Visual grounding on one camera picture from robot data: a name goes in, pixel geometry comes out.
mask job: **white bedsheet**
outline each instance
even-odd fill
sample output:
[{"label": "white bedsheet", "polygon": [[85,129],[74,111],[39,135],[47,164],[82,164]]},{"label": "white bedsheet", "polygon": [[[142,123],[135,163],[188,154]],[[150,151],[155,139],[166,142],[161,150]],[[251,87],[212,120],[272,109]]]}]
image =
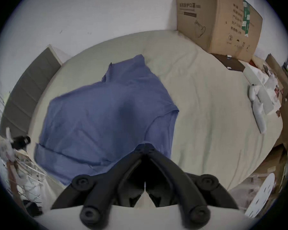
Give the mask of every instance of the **white bedsheet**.
[{"label": "white bedsheet", "polygon": [[249,82],[230,71],[177,31],[150,31],[115,38],[67,61],[44,91],[31,121],[33,160],[49,102],[56,96],[100,81],[110,62],[142,54],[180,112],[172,157],[185,172],[213,174],[227,189],[247,178],[264,160],[282,130],[275,113],[265,116],[261,135],[248,98]]}]

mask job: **gray headboard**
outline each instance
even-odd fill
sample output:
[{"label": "gray headboard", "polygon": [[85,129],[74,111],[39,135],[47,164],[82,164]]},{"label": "gray headboard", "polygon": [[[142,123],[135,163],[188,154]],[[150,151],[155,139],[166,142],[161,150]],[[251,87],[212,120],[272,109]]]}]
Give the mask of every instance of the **gray headboard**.
[{"label": "gray headboard", "polygon": [[61,64],[53,51],[46,48],[26,69],[13,88],[0,123],[0,135],[5,137],[6,127],[12,137],[25,136],[35,107],[51,78]]}]

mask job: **cardboard box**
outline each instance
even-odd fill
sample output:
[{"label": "cardboard box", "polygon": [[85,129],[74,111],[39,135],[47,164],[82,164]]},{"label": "cardboard box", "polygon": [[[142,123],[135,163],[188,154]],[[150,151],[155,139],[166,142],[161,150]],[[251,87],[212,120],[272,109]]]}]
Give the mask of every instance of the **cardboard box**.
[{"label": "cardboard box", "polygon": [[270,151],[268,156],[253,172],[253,174],[258,174],[259,178],[264,182],[270,173],[274,173],[276,186],[274,187],[273,193],[275,191],[278,192],[286,161],[287,155],[284,146],[279,145]]},{"label": "cardboard box", "polygon": [[288,149],[288,101],[283,101],[280,108],[280,114],[283,121],[283,129],[280,134],[280,137],[276,141],[277,143],[281,142],[285,149]]},{"label": "cardboard box", "polygon": [[281,66],[277,63],[277,61],[274,59],[274,57],[269,54],[266,58],[266,63],[268,63],[269,67],[275,72],[275,75],[278,80],[283,85],[283,91],[284,91],[284,97],[287,97],[288,94],[288,77],[286,73],[283,71]]},{"label": "cardboard box", "polygon": [[249,62],[262,17],[245,0],[176,0],[177,30],[208,53]]}]

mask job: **white round object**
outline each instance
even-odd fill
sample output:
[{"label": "white round object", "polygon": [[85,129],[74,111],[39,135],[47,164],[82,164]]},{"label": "white round object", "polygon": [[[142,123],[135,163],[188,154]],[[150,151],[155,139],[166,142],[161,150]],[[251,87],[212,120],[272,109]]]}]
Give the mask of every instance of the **white round object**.
[{"label": "white round object", "polygon": [[263,182],[263,184],[261,185],[258,193],[254,197],[250,206],[246,210],[245,214],[247,216],[254,218],[261,211],[261,209],[264,207],[271,194],[274,185],[274,180],[275,180],[274,173],[269,174],[268,177]]}]

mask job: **green label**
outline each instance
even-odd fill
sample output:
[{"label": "green label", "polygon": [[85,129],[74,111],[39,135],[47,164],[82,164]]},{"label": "green label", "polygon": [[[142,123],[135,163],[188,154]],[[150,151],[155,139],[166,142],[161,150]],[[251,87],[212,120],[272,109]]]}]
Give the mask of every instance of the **green label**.
[{"label": "green label", "polygon": [[243,0],[243,8],[244,8],[244,13],[243,13],[243,22],[242,22],[241,29],[244,30],[244,35],[248,36],[248,29],[250,26],[250,4],[245,0]]}]

